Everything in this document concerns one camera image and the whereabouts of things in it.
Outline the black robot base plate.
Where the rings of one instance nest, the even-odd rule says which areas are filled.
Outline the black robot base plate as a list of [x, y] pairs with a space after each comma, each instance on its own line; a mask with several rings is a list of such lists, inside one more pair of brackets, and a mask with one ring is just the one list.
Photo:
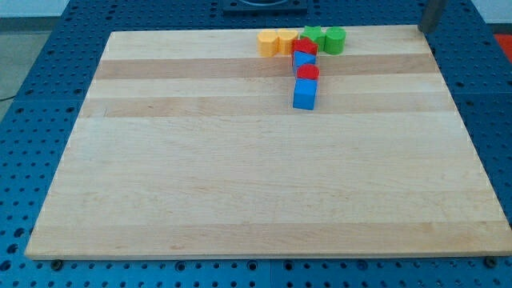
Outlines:
[[220, 0], [219, 5], [224, 14], [242, 13], [305, 13], [307, 0]]

